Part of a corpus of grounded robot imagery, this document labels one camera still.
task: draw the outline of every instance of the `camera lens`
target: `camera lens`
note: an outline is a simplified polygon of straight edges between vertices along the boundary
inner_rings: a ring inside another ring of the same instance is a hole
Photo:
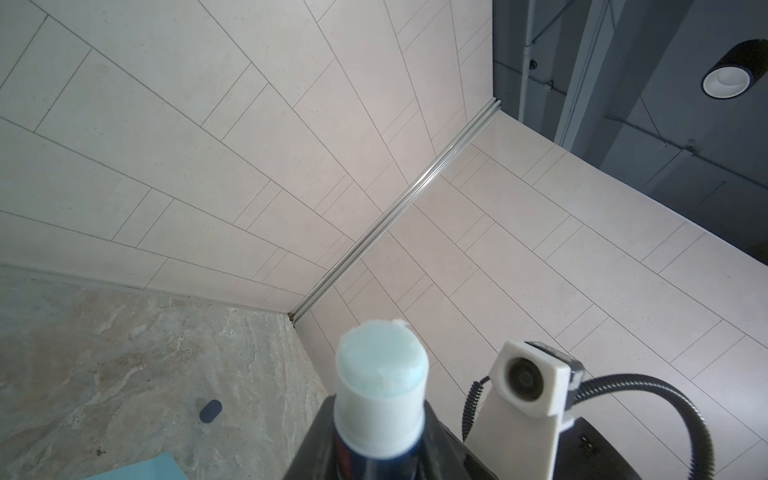
[[[544,390],[544,379],[538,367],[528,359],[517,359],[509,367],[509,384],[524,400],[536,400]]]

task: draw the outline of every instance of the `tile wall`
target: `tile wall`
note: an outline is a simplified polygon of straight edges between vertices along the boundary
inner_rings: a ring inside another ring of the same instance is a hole
[[[407,319],[456,435],[506,340],[546,342],[593,376],[656,376],[703,413],[719,480],[766,480],[766,291],[768,266],[499,112],[296,329],[333,390],[345,331]],[[642,478],[687,477],[687,430],[663,400],[624,392],[575,411]]]
[[[492,96],[490,17],[2,2],[0,264],[289,311]]]

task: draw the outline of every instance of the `black rubber stopper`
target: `black rubber stopper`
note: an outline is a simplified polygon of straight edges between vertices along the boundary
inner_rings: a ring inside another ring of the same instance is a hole
[[[200,410],[200,420],[203,423],[211,423],[221,413],[221,402],[218,400],[211,400],[208,405],[204,406]]]

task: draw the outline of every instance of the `coiled cable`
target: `coiled cable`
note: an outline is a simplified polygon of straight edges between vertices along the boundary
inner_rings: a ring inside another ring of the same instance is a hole
[[[464,402],[464,412],[462,413],[462,440],[466,440],[469,431],[472,430],[472,425],[475,423],[475,412],[477,412],[478,404],[480,403],[482,386],[490,379],[491,377],[486,376],[479,382],[472,382],[472,386],[469,387],[469,393]]]
[[[475,412],[482,393],[486,376],[480,382],[473,382],[469,389],[462,414],[462,438],[467,439],[475,421]],[[714,447],[707,423],[699,410],[680,390],[669,383],[648,375],[618,373],[597,377],[583,382],[576,392],[574,405],[607,393],[640,390],[651,392],[667,400],[683,418],[690,437],[690,480],[711,480],[714,471]]]

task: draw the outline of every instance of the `downlight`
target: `downlight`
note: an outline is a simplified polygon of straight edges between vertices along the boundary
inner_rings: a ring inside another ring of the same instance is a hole
[[[701,80],[701,89],[725,100],[743,94],[768,71],[768,40],[743,41],[731,48]]]

